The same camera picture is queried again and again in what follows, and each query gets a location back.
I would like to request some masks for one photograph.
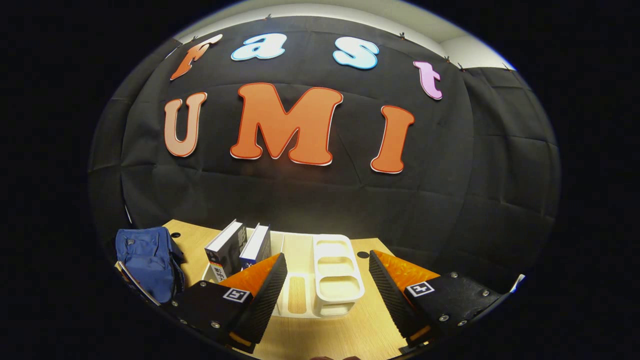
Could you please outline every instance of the orange letter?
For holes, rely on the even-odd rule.
[[[244,99],[237,144],[231,156],[238,159],[257,159],[262,147],[256,143],[258,127],[272,158],[282,155],[293,134],[298,142],[289,151],[289,159],[308,165],[329,165],[329,130],[335,107],[342,102],[342,94],[327,88],[311,88],[289,110],[284,111],[275,86],[253,83],[242,86],[238,94]]]
[[[175,135],[175,123],[182,100],[171,100],[164,106],[164,144],[167,150],[182,158],[191,155],[198,143],[198,121],[200,121],[200,105],[207,99],[207,93],[198,92],[187,98],[189,113],[187,115],[187,135],[183,141]]]
[[[221,38],[222,34],[216,35],[189,49],[189,51],[187,52],[187,56],[184,57],[184,60],[180,63],[180,66],[178,66],[178,70],[176,70],[173,75],[171,75],[171,80],[175,80],[186,74],[187,71],[189,71],[189,69],[191,68],[191,62],[198,61],[198,59],[201,58],[202,55],[204,55],[204,52],[209,48],[209,45],[215,44]]]
[[[371,160],[371,168],[377,172],[398,174],[404,168],[402,150],[406,131],[413,124],[413,115],[397,106],[383,106],[381,111],[387,124],[378,157]]]

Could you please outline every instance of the light blue letter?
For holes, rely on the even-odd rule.
[[[342,37],[335,41],[335,46],[341,51],[334,51],[333,58],[340,65],[349,65],[357,69],[373,69],[378,64],[375,54],[380,50],[372,42]]]
[[[251,58],[272,59],[284,53],[282,44],[287,40],[285,34],[264,34],[252,37],[244,42],[244,46],[231,54],[235,61],[249,60]]]

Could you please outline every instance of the letter m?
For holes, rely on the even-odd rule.
[[[295,163],[329,165],[329,130],[335,107],[342,102],[342,94],[327,88],[311,88],[286,112],[275,86],[252,83],[242,86],[238,94],[244,99],[238,141],[231,147],[231,156],[254,160],[262,156],[256,139],[262,132],[269,155],[277,159],[298,132],[298,142],[289,151]]]

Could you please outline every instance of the table surface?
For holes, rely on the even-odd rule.
[[[171,220],[164,225],[169,233],[180,233],[173,240],[184,253],[181,264],[188,286],[198,282],[209,264],[204,247],[220,232]],[[353,251],[380,250],[392,254],[377,238],[351,240]],[[362,360],[387,360],[400,355],[406,346],[369,273],[369,259],[356,256],[364,283],[364,296],[342,318],[311,319],[272,316],[256,344],[253,357],[263,360],[309,360],[326,356],[342,360],[358,356]]]

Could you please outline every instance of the blue backpack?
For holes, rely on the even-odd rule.
[[[184,254],[167,228],[121,229],[116,235],[116,253],[140,286],[158,302],[168,302],[184,291],[184,273],[179,266]]]

